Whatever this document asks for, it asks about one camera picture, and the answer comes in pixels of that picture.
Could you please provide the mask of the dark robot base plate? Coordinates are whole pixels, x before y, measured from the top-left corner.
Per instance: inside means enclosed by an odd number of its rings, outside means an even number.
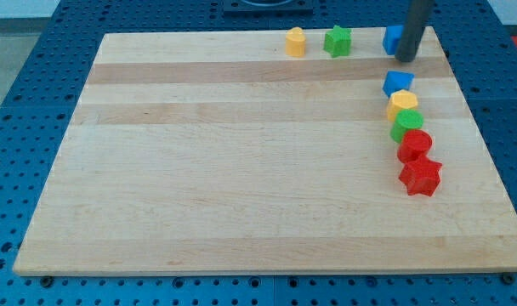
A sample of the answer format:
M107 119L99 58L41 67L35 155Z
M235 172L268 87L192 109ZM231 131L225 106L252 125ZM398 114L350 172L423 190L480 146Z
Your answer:
M244 14L312 14L314 0L224 0L223 16Z

